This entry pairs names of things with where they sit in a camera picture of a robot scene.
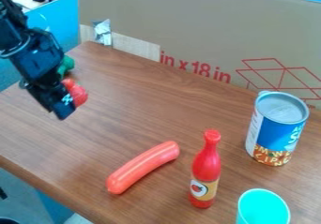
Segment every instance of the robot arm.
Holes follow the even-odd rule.
[[[0,0],[0,58],[8,58],[23,76],[23,88],[64,120],[76,107],[57,73],[63,50],[51,33],[29,29],[26,21],[21,7]]]

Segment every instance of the metal can lid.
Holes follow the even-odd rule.
[[[298,97],[287,93],[260,93],[255,104],[261,114],[278,123],[296,124],[309,116],[308,106]]]

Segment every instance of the orange sausage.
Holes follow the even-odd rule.
[[[179,146],[176,142],[168,141],[159,144],[113,172],[106,179],[106,187],[111,193],[121,194],[143,176],[162,164],[176,159],[178,155]]]

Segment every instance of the cyan cup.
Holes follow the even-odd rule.
[[[272,191],[250,189],[238,199],[237,224],[289,224],[290,209]]]

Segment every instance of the bottle label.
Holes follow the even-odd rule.
[[[218,178],[214,182],[201,182],[196,180],[193,176],[191,177],[191,194],[199,201],[209,201],[216,195],[218,189]]]

